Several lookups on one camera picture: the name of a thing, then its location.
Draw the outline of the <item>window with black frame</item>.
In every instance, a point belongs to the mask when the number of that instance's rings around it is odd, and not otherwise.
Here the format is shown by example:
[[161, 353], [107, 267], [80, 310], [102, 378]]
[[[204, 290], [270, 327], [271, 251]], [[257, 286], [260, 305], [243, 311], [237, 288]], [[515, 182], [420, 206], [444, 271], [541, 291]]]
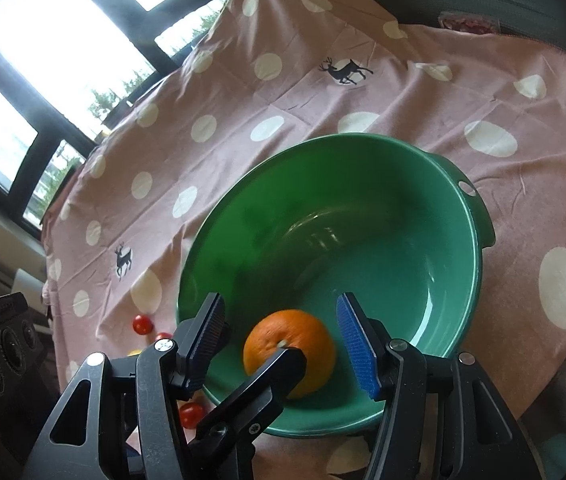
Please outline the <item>window with black frame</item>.
[[30, 234], [225, 0], [0, 0], [0, 214]]

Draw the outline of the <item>green plastic bowl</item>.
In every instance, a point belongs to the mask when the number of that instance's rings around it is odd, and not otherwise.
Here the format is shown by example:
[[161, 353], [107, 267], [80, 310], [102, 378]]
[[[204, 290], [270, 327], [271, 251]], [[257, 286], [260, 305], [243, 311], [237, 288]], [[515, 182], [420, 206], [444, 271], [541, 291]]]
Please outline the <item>green plastic bowl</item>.
[[309, 312], [338, 337], [345, 292], [390, 335], [448, 356], [477, 307], [482, 252], [495, 240], [457, 166], [388, 136], [322, 136], [269, 158], [213, 208], [181, 274], [178, 319], [216, 292], [231, 330], [205, 394], [219, 403], [245, 380], [245, 340], [275, 311]]

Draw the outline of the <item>pink polka dot tablecloth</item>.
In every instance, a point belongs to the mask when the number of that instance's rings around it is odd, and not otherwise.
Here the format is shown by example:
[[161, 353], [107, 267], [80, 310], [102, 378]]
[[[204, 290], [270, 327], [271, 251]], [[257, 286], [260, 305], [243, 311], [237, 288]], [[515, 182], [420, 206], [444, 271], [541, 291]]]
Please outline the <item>pink polka dot tablecloth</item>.
[[184, 65], [100, 144], [43, 229], [59, 380], [91, 352], [173, 330], [194, 237], [231, 185], [284, 148], [378, 133], [472, 180], [496, 228], [465, 347], [516, 415], [566, 359], [566, 53], [402, 25], [373, 0], [228, 0]]

